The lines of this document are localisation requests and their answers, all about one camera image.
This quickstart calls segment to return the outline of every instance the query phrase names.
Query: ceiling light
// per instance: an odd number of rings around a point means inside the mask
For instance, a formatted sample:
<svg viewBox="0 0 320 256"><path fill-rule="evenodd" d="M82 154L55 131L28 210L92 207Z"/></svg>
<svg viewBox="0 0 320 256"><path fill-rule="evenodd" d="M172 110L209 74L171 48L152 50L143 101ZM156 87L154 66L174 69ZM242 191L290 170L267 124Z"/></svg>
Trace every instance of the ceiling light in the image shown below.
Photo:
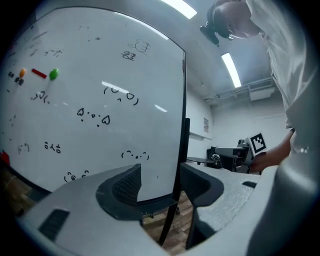
<svg viewBox="0 0 320 256"><path fill-rule="evenodd" d="M120 15L120 16L124 16L130 20L133 20L137 23L140 23L141 25L144 25L145 27L147 27L148 29L152 30L153 32L157 33L159 36L161 36L162 38L164 38L165 40L168 40L169 37L167 37L166 35L162 34L159 30L156 30L154 27L148 25L147 23L142 22L141 20L138 20L136 18L130 17L128 15L122 14L120 12L116 12L116 14Z"/></svg>
<svg viewBox="0 0 320 256"><path fill-rule="evenodd" d="M102 81L102 85L110 87L112 89L115 89L115 90L117 90L117 91L119 91L121 93L124 93L124 94L128 94L129 93L127 90L124 90L124 89L122 89L122 88L120 88L118 86L115 86L115 85L111 84L111 83L107 83L107 82Z"/></svg>
<svg viewBox="0 0 320 256"><path fill-rule="evenodd" d="M187 4L182 0L161 0L161 1L165 2L166 4L176 9L178 12L182 13L188 19L191 19L193 16L197 14L195 9L193 9L189 4Z"/></svg>
<svg viewBox="0 0 320 256"><path fill-rule="evenodd" d="M228 69L228 71L230 73L234 87L235 88L240 87L241 83L240 83L240 79L238 76L238 72L237 72L236 66L234 64L234 61L232 60L232 58L230 56L230 53L226 53L226 54L222 55L221 57L224 61L224 64L226 65L226 68Z"/></svg>
<svg viewBox="0 0 320 256"><path fill-rule="evenodd" d="M158 110L161 110L161 111L163 111L163 112L168 112L168 111L166 111L164 108L162 108L162 107L160 107L160 106L158 106L158 105L155 105L155 107L156 107Z"/></svg>

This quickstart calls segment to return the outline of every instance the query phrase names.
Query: red object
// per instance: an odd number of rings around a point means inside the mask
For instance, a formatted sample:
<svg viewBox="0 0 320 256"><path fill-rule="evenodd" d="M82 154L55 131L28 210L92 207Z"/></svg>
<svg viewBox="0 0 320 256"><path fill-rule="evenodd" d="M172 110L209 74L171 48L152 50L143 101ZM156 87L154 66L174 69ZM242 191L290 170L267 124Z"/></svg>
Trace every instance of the red object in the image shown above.
<svg viewBox="0 0 320 256"><path fill-rule="evenodd" d="M32 69L31 72L35 73L36 75L38 75L39 77L42 77L43 79L46 79L47 75L44 73L41 73L40 71L36 70L36 69Z"/></svg>
<svg viewBox="0 0 320 256"><path fill-rule="evenodd" d="M7 165L10 165L10 157L4 150L2 150L2 154L0 154L0 157Z"/></svg>

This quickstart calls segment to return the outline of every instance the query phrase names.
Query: wooden floor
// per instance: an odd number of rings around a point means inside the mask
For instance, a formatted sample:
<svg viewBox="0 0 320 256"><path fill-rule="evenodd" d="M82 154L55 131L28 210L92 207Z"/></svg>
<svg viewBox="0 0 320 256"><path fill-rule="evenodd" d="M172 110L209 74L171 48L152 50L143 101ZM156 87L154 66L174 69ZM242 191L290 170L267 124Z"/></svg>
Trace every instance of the wooden floor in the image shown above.
<svg viewBox="0 0 320 256"><path fill-rule="evenodd" d="M193 206L184 191L181 193L178 206L180 214L174 216L170 231L162 246L171 255L177 255L185 250L191 226ZM155 214L154 218L147 217L143 219L143 228L155 241L160 238L166 216L167 211L164 211Z"/></svg>
<svg viewBox="0 0 320 256"><path fill-rule="evenodd" d="M16 216L21 216L36 204L28 197L31 187L3 167L0 167L0 189Z"/></svg>

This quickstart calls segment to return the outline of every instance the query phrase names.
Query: white wall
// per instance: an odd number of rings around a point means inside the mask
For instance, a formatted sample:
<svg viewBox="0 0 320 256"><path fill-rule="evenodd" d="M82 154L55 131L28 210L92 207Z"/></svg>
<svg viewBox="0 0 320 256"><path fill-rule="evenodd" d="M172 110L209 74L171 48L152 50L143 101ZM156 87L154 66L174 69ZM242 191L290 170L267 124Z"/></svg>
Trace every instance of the white wall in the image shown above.
<svg viewBox="0 0 320 256"><path fill-rule="evenodd" d="M270 98L250 101L246 98L214 108L214 147L236 147L239 139L262 132L268 149L278 145L289 130L283 100L279 92Z"/></svg>
<svg viewBox="0 0 320 256"><path fill-rule="evenodd" d="M212 145L213 116L210 106L207 105L195 92L187 90L186 93L186 118L190 118L188 157L207 158L207 149ZM204 132L204 118L209 120L209 133Z"/></svg>

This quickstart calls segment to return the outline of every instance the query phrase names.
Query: whiteboard frame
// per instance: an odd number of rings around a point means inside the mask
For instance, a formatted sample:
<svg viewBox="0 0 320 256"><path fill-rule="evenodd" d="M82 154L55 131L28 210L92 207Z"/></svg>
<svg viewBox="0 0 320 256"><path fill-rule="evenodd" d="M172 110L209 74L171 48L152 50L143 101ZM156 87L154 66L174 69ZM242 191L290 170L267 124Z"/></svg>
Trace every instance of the whiteboard frame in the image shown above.
<svg viewBox="0 0 320 256"><path fill-rule="evenodd" d="M56 10L60 10L60 9L66 9L66 8L92 8L92 9L100 9L100 10L106 10L106 11L110 11L110 12L114 12L114 13L119 13L128 17L131 17L133 19L136 19L144 24L147 24L148 26L154 28L155 30L159 31L160 33L164 34L162 31L158 30L157 28L155 28L154 26L144 22L143 20L140 20L139 18L133 17L131 15L128 15L127 13L122 13L119 11L115 11L112 9L108 9L108 8L104 8L104 7L97 7L97 6L81 6L81 5L72 5L72 6L64 6L64 7L57 7L54 8L52 10L50 10L49 12L47 12L46 14L44 14L43 16L41 16L40 18L35 18L35 22L33 22L30 26L33 26L36 22L38 22L39 20L41 20L42 18L44 18L45 16L47 16L48 14L56 11ZM15 34L15 36L13 37L13 40L18 40L18 38L27 30L29 29L29 27L26 27L25 30L18 30L16 33L19 33L19 36L17 36ZM186 146L186 142L185 142L185 126L186 126L186 103L187 103L187 65L186 65L186 51L180 47L180 45L178 45L174 40L172 40L170 37L168 37L175 45L177 45L182 51L183 51L183 62L182 62L182 71L183 71L183 99L182 99L182 120L181 120L181 132L180 132L180 144L179 144L179 153L178 153L178 160L177 160L177 165L176 165L176 173L175 173L175 179L174 179L174 185L173 185L173 189L172 189L172 193L169 193L167 195L163 195L160 197L155 197L152 199L148 199L148 200L143 200L143 201L139 201L137 202L138 205L145 205L145 204L150 204L150 203L157 203L159 200L163 199L167 199L167 198L173 198L174 200L178 201L179 197L180 197L180 193L181 193L181 185L180 185L180 163L183 163L183 161L186 161L187 159L187 155L184 155L184 152L188 152L188 149L184 150L184 147ZM15 169L13 169L10 165L6 164L4 161L2 161L2 159L0 159L0 161L3 163L4 166L6 166L8 168L8 170L15 175L18 179L20 179L21 181L23 181L24 183L26 183L29 187L31 187L32 189L40 192L43 197L51 194L50 191L48 191L47 189L36 185L35 183L33 183L32 181L28 180L27 178L23 177L18 171L16 171Z"/></svg>

